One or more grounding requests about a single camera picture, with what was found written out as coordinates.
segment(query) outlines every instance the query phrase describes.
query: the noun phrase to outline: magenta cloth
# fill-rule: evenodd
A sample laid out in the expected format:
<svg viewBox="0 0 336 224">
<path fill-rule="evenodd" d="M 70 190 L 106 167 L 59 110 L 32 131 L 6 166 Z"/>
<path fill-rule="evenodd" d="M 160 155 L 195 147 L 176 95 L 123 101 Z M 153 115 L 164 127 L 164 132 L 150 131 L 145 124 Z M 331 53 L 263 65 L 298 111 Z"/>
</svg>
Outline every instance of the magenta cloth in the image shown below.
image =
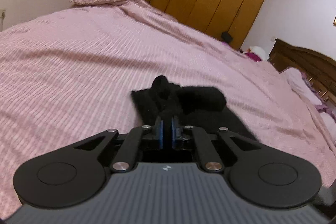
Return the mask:
<svg viewBox="0 0 336 224">
<path fill-rule="evenodd" d="M 158 75 L 219 88 L 259 141 L 312 162 L 323 185 L 332 185 L 336 148 L 328 131 L 270 63 L 143 0 L 82 1 L 87 6 L 0 33 L 1 218 L 20 206 L 12 185 L 19 165 L 107 128 L 126 133 L 140 125 L 130 91 Z"/>
<path fill-rule="evenodd" d="M 245 53 L 245 55 L 251 58 L 254 62 L 262 61 L 262 59 L 259 56 L 257 56 L 254 52 L 247 52 Z"/>
</svg>

